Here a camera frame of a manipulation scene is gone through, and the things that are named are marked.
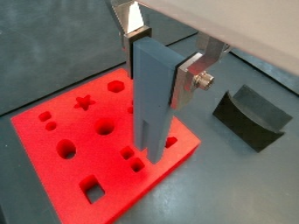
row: red foam board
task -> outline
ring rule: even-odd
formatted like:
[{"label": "red foam board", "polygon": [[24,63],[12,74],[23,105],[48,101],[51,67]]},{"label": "red foam board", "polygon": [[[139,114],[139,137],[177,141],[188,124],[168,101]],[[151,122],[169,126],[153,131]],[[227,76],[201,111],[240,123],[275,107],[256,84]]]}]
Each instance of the red foam board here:
[{"label": "red foam board", "polygon": [[[111,223],[200,144],[173,118],[152,164],[133,146],[132,104],[132,81],[120,69],[12,118],[64,224]],[[101,193],[93,199],[91,189]]]}]

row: black holder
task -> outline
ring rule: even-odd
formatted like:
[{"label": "black holder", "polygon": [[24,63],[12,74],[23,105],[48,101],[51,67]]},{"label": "black holder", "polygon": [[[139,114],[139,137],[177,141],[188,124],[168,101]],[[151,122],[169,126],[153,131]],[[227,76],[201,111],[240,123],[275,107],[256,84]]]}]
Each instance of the black holder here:
[{"label": "black holder", "polygon": [[292,117],[248,86],[227,92],[212,113],[243,141],[260,152],[283,134]]}]

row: shape sorting board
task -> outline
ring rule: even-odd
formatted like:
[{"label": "shape sorting board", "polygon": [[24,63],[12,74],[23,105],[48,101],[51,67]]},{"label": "shape sorting board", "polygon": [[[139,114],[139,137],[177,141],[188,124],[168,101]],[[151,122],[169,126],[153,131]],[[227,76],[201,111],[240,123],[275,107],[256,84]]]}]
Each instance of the shape sorting board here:
[{"label": "shape sorting board", "polygon": [[64,224],[111,223],[200,144],[173,118],[163,159],[147,160],[133,146],[132,84],[119,69],[12,118]]}]

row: bolt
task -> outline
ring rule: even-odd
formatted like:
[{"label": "bolt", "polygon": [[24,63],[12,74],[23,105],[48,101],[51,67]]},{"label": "bolt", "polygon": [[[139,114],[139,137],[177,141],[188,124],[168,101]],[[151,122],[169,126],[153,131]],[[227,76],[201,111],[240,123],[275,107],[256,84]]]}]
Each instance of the bolt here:
[{"label": "bolt", "polygon": [[208,90],[214,83],[214,77],[204,71],[193,76],[193,86],[203,90]]}]

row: oval hole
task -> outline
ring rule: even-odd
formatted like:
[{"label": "oval hole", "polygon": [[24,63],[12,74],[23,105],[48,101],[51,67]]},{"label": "oval hole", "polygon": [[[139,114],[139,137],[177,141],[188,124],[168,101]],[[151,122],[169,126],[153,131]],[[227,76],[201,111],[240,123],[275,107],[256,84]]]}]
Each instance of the oval hole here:
[{"label": "oval hole", "polygon": [[63,139],[59,141],[56,150],[60,157],[64,159],[71,159],[76,155],[76,146],[73,142],[68,139]]}]

